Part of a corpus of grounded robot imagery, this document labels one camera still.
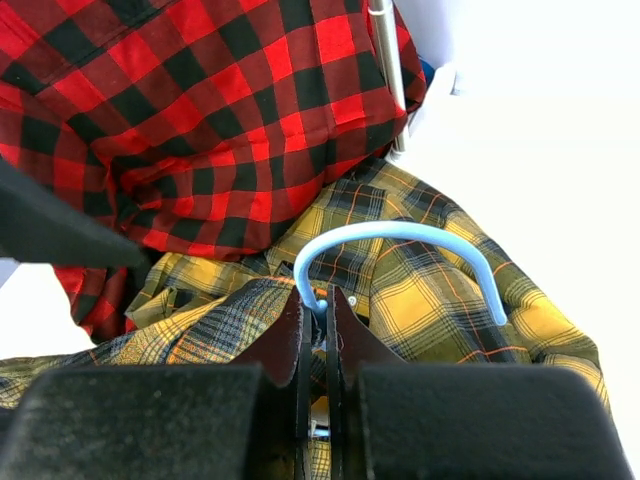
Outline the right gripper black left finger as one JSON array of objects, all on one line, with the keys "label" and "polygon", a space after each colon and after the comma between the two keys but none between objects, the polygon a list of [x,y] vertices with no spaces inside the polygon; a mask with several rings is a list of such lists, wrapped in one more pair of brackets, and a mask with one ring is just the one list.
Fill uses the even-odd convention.
[{"label": "right gripper black left finger", "polygon": [[234,365],[260,365],[247,479],[310,479],[312,315],[292,289],[276,321]]}]

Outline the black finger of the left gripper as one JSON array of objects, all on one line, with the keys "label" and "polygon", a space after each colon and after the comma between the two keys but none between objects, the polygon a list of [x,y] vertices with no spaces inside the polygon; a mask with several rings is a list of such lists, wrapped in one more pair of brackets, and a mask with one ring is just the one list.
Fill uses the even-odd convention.
[{"label": "black finger of the left gripper", "polygon": [[1,162],[1,256],[64,267],[135,267],[146,260],[132,241],[61,201]]}]

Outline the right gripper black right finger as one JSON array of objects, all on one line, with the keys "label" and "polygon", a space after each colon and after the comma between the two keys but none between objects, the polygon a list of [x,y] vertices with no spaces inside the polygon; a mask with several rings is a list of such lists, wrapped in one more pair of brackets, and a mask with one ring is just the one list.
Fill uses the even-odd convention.
[{"label": "right gripper black right finger", "polygon": [[368,364],[402,364],[358,318],[337,287],[327,297],[327,398],[332,479],[365,479],[363,407],[357,376]]}]

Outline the light blue wire hanger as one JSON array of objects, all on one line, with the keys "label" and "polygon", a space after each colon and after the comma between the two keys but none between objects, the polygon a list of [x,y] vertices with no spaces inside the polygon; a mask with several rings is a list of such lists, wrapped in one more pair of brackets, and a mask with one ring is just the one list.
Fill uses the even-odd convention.
[{"label": "light blue wire hanger", "polygon": [[352,309],[384,340],[438,338],[506,330],[494,271],[469,241],[401,220],[339,226],[302,247],[293,265],[302,303],[327,312],[328,288],[343,289]]}]

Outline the yellow plaid shirt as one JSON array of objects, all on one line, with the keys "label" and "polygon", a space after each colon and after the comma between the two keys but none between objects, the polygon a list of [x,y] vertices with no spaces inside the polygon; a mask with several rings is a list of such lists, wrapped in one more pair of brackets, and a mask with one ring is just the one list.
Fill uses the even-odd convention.
[{"label": "yellow plaid shirt", "polygon": [[136,251],[129,330],[1,364],[5,479],[626,479],[593,341],[373,159],[235,262]]}]

